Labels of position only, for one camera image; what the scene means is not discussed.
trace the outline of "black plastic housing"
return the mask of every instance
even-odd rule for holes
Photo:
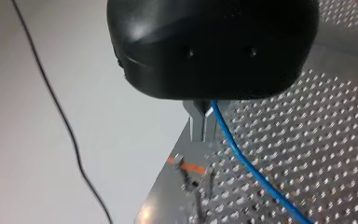
[[[126,79],[158,98],[254,99],[289,88],[318,29],[313,0],[108,0]]]

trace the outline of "black cable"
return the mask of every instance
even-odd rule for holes
[[[109,224],[113,224],[112,218],[109,215],[109,211],[107,210],[106,205],[103,202],[103,199],[98,194],[97,190],[92,186],[91,181],[89,180],[89,178],[86,175],[86,172],[84,171],[83,163],[82,163],[82,160],[81,160],[79,148],[77,146],[77,141],[76,141],[74,131],[72,130],[71,124],[69,123],[68,118],[66,117],[65,113],[62,110],[61,104],[60,104],[60,102],[59,102],[59,100],[58,100],[58,98],[56,96],[56,93],[54,92],[53,88],[51,87],[50,82],[48,81],[48,77],[46,76],[45,69],[43,68],[42,63],[40,62],[39,56],[38,56],[38,54],[36,52],[36,48],[34,46],[34,41],[31,38],[31,34],[30,34],[29,30],[28,30],[28,27],[27,27],[27,25],[25,23],[24,18],[21,15],[20,9],[17,6],[17,3],[16,3],[15,0],[10,0],[10,1],[12,2],[14,8],[16,9],[16,13],[19,16],[22,28],[24,29],[24,32],[27,35],[27,39],[28,39],[28,41],[30,43],[30,46],[31,46],[31,49],[32,49],[32,52],[33,52],[33,55],[34,55],[34,59],[36,60],[37,67],[39,68],[39,72],[42,75],[42,78],[45,81],[46,86],[48,87],[48,91],[50,92],[51,98],[53,99],[54,104],[57,106],[57,109],[60,112],[60,115],[62,117],[62,120],[65,123],[66,130],[68,131],[68,133],[69,133],[69,135],[71,137],[72,143],[74,145],[74,149],[75,149],[75,153],[76,153],[77,165],[78,165],[78,168],[80,170],[80,173],[83,176],[84,181],[86,181],[87,185],[89,186],[89,189],[92,191],[92,193],[94,194],[95,198],[98,200],[101,208],[104,210],[104,213],[106,215],[106,218],[109,221]]]

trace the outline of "hole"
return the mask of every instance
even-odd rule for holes
[[[193,187],[197,188],[200,184],[197,181],[193,181],[193,183],[191,183],[193,185]]]
[[[189,46],[183,47],[182,52],[187,59],[190,59],[194,56],[194,50]]]
[[[243,49],[245,55],[248,55],[251,58],[254,58],[257,55],[257,48],[255,47],[245,47]]]

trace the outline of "metal plate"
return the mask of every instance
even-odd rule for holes
[[[320,6],[321,30],[296,84],[270,99],[232,102],[224,117],[247,158],[315,223],[358,223],[358,4]],[[177,153],[218,172],[212,199],[200,190],[205,223],[294,223],[221,133],[191,143],[187,124]],[[135,222],[192,223],[192,195],[181,184],[166,164]]]

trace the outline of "red wire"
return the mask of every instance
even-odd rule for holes
[[[169,157],[167,159],[167,163],[168,164],[173,164],[173,161],[174,161],[174,158],[173,157]],[[187,170],[187,171],[190,171],[190,172],[196,172],[196,173],[199,173],[201,175],[205,175],[206,171],[204,168],[198,166],[198,165],[193,165],[193,164],[183,164],[182,165],[182,168],[184,170]]]

